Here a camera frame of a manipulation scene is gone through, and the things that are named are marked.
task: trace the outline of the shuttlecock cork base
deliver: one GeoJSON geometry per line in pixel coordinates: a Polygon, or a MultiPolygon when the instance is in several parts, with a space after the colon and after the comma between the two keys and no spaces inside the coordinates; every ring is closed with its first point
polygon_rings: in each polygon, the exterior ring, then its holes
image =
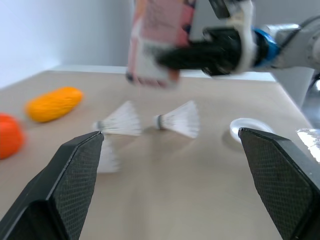
{"type": "Polygon", "coordinates": [[[154,126],[158,130],[171,130],[189,138],[196,138],[200,130],[197,106],[189,101],[177,109],[153,118],[154,126]]]}
{"type": "Polygon", "coordinates": [[[164,128],[162,127],[162,115],[157,115],[153,117],[153,121],[154,121],[154,126],[156,129],[158,130],[163,130],[164,128]]]}

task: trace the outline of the table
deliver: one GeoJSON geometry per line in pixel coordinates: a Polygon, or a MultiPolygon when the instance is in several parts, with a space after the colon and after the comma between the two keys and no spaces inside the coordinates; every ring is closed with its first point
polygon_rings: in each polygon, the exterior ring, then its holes
{"type": "Polygon", "coordinates": [[[139,137],[110,137],[122,169],[98,175],[80,239],[281,239],[244,151],[228,133],[232,120],[256,118],[304,147],[295,131],[311,125],[276,82],[188,77],[177,90],[162,91],[134,87],[123,74],[49,71],[6,88],[0,92],[0,112],[20,119],[27,143],[0,162],[0,218],[62,143],[91,132],[93,122],[127,100],[145,131],[139,137]],[[62,86],[84,92],[71,113],[45,124],[24,116],[26,101],[62,86]],[[152,127],[154,115],[189,100],[199,109],[197,139],[152,127]]]}

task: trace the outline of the white feathers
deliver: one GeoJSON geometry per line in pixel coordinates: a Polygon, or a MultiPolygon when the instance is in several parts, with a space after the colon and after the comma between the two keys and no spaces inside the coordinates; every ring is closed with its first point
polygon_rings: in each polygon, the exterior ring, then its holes
{"type": "Polygon", "coordinates": [[[97,173],[114,173],[119,171],[120,164],[114,154],[111,142],[104,137],[101,146],[100,161],[97,168],[97,173]]]}
{"type": "Polygon", "coordinates": [[[139,136],[142,133],[140,120],[131,101],[126,101],[106,119],[95,122],[93,128],[104,134],[139,136]]]}
{"type": "Polygon", "coordinates": [[[194,101],[188,101],[177,109],[154,117],[155,126],[158,129],[168,129],[196,138],[199,133],[200,123],[197,106],[194,101]]]}

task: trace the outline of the white dish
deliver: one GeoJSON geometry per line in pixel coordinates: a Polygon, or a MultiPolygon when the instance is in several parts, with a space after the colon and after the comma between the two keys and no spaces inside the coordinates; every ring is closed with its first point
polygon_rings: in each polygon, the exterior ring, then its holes
{"type": "Polygon", "coordinates": [[[241,139],[238,136],[239,128],[249,128],[274,133],[273,129],[263,121],[254,118],[238,118],[230,123],[231,137],[238,143],[241,143],[241,139]]]}

